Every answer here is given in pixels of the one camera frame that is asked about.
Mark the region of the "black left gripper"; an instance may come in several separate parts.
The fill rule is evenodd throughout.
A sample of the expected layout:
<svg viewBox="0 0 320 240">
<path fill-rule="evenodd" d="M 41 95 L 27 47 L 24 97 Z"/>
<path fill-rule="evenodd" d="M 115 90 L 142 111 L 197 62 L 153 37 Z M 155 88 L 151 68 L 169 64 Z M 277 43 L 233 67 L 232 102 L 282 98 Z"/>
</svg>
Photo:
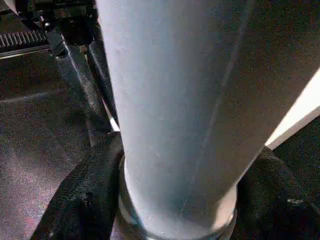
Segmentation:
<svg viewBox="0 0 320 240">
<path fill-rule="evenodd" d="M 10 58 L 50 46 L 62 79 L 85 114 L 90 145 L 103 142 L 111 124 L 102 99 L 117 125 L 119 120 L 96 1 L 5 0 L 3 3 L 1 15 L 14 14 L 27 30 L 2 33 L 0 57 Z M 90 67 L 77 46 L 87 47 Z"/>
</svg>

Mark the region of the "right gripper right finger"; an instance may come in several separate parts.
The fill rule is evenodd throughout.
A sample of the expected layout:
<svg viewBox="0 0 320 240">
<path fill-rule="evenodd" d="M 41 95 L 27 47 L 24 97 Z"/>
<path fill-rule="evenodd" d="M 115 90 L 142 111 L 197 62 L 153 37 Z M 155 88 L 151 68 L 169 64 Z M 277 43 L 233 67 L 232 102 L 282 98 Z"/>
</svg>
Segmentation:
<svg viewBox="0 0 320 240">
<path fill-rule="evenodd" d="M 264 147 L 237 185 L 233 240 L 318 240 L 320 209 L 292 172 Z"/>
</svg>

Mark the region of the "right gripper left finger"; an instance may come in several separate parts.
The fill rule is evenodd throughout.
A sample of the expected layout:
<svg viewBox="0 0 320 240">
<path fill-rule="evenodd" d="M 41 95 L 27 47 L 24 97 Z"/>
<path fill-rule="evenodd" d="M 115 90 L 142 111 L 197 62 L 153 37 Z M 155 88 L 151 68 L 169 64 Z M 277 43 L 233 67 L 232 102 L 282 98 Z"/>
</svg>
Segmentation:
<svg viewBox="0 0 320 240">
<path fill-rule="evenodd" d="M 108 134 L 61 182 L 32 240 L 108 240 L 118 208 L 119 132 Z"/>
</svg>

